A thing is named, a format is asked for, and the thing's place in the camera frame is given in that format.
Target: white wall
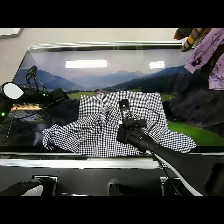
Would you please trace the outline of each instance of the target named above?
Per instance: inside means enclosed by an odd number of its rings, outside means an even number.
[[[17,34],[21,28],[0,28],[0,36]]]

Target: black and white checkered shirt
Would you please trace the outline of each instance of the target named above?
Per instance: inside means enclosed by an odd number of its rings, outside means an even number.
[[[183,153],[196,147],[189,136],[168,129],[159,93],[128,91],[82,96],[79,119],[63,127],[55,124],[43,130],[43,145],[49,150],[56,145],[91,157],[139,155],[133,146],[116,140],[121,123],[118,102],[122,99],[128,99],[133,116],[146,119],[147,127],[142,130],[156,143]]]

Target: patterned cloth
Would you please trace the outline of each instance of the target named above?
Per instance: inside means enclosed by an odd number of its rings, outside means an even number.
[[[83,96],[80,100],[79,119],[69,125],[53,125],[43,130],[43,145],[53,150],[54,145],[68,151],[91,157],[117,157],[139,155],[129,144],[116,140],[121,113],[118,102],[128,99],[130,111],[137,119],[146,119],[142,131],[164,147],[189,152],[196,147],[194,141],[168,129],[160,94],[116,92]]]
[[[185,68],[192,74],[204,66],[219,45],[224,43],[224,28],[213,28],[194,50]],[[209,76],[209,89],[224,89],[224,55],[221,55]]]

